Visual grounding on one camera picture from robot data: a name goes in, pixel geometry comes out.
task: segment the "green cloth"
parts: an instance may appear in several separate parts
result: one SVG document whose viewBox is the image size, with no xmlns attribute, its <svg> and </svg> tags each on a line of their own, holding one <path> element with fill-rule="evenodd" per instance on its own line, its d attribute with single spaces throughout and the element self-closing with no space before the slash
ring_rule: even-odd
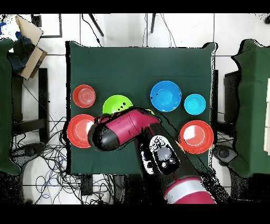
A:
<svg viewBox="0 0 270 224">
<path fill-rule="evenodd" d="M 0 171 L 18 175 L 21 169 L 9 158 L 12 140 L 12 67 L 7 53 L 14 45 L 10 39 L 0 40 Z"/>
<path fill-rule="evenodd" d="M 248 177 L 270 174 L 270 156 L 264 151 L 267 81 L 270 78 L 270 48 L 245 40 L 242 51 L 233 57 L 240 65 L 242 79 L 238 87 L 240 102 L 236 121 L 234 171 Z"/>
<path fill-rule="evenodd" d="M 112 95 L 128 97 L 135 107 L 151 109 L 162 119 L 163 127 L 175 140 L 183 125 L 199 119 L 209 123 L 211 91 L 211 53 L 214 43 L 205 48 L 86 48 L 70 42 L 71 94 L 81 84 L 91 86 L 96 100 L 89 108 L 76 106 L 71 98 L 71 118 L 78 114 L 97 117 L 103 103 Z M 159 81 L 176 83 L 181 92 L 180 105 L 164 114 L 175 126 L 176 132 L 157 112 L 150 101 L 152 87 Z M 184 100 L 189 94 L 201 94 L 206 99 L 205 111 L 189 115 Z M 188 154 L 196 168 L 208 167 L 208 151 Z M 71 144 L 72 174 L 139 174 L 140 166 L 134 142 L 120 151 L 99 152 L 95 147 L 77 148 Z"/>
</svg>

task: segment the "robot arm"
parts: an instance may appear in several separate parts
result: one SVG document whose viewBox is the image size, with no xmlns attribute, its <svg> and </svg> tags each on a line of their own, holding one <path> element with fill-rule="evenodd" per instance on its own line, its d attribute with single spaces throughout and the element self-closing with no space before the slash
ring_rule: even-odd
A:
<svg viewBox="0 0 270 224">
<path fill-rule="evenodd" d="M 147 110 L 129 108 L 97 118 L 88 133 L 90 145 L 102 151 L 115 150 L 135 137 L 150 155 L 153 175 L 168 203 L 215 203 L 184 152 Z"/>
</svg>

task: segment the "table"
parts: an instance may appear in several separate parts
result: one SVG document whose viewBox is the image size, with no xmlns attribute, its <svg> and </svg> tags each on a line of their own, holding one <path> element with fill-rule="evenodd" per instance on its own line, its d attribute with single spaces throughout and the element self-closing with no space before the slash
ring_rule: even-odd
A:
<svg viewBox="0 0 270 224">
<path fill-rule="evenodd" d="M 86 48 L 66 42 L 67 96 L 81 84 L 91 86 L 96 92 L 96 101 L 90 108 L 79 108 L 72 97 L 67 97 L 67 121 L 78 114 L 101 115 L 105 100 L 120 94 L 127 96 L 134 106 L 151 109 L 177 140 L 179 132 L 152 106 L 151 89 L 162 80 L 173 81 L 181 89 L 182 100 L 178 108 L 162 113 L 177 130 L 180 131 L 185 123 L 194 119 L 210 123 L 211 53 L 214 49 L 214 43 L 203 48 Z M 201 94 L 206 99 L 206 109 L 198 116 L 189 115 L 184 109 L 184 99 L 193 93 Z M 71 155 L 67 162 L 71 174 L 140 173 L 141 167 L 132 142 L 120 151 L 99 152 L 94 146 L 77 148 L 70 143 L 67 143 L 67 150 Z M 195 168 L 207 169 L 208 152 L 187 156 Z"/>
</svg>

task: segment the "light blue bowl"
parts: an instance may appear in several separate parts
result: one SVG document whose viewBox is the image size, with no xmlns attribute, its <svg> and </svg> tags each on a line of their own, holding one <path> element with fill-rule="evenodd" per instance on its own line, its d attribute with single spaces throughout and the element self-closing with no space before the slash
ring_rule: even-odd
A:
<svg viewBox="0 0 270 224">
<path fill-rule="evenodd" d="M 206 107 L 206 102 L 203 96 L 199 94 L 189 95 L 184 102 L 184 108 L 191 115 L 201 114 Z"/>
<path fill-rule="evenodd" d="M 181 102 L 182 93 L 179 87 L 171 81 L 161 81 L 152 88 L 150 100 L 155 109 L 170 112 Z"/>
</svg>

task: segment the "black stand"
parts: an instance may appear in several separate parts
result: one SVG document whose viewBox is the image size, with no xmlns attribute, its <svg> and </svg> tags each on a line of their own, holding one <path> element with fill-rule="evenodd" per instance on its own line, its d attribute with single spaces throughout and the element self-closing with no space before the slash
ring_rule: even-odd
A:
<svg viewBox="0 0 270 224">
<path fill-rule="evenodd" d="M 93 14 L 88 14 L 88 15 L 90 16 L 92 22 L 95 24 L 95 27 L 98 29 L 100 35 L 101 35 L 101 36 L 104 36 L 104 34 L 102 33 L 100 27 L 98 26 L 98 23 L 97 23 L 96 20 L 95 20 Z"/>
<path fill-rule="evenodd" d="M 13 98 L 13 121 L 12 135 L 21 135 L 26 132 L 38 130 L 40 141 L 47 143 L 49 140 L 48 122 L 48 90 L 47 69 L 38 69 L 38 119 L 22 120 L 22 83 L 23 78 L 18 75 L 12 76 L 12 98 Z"/>
<path fill-rule="evenodd" d="M 151 23 L 151 33 L 154 32 L 155 18 L 156 18 L 156 13 L 153 13 L 152 14 L 152 23 Z"/>
</svg>

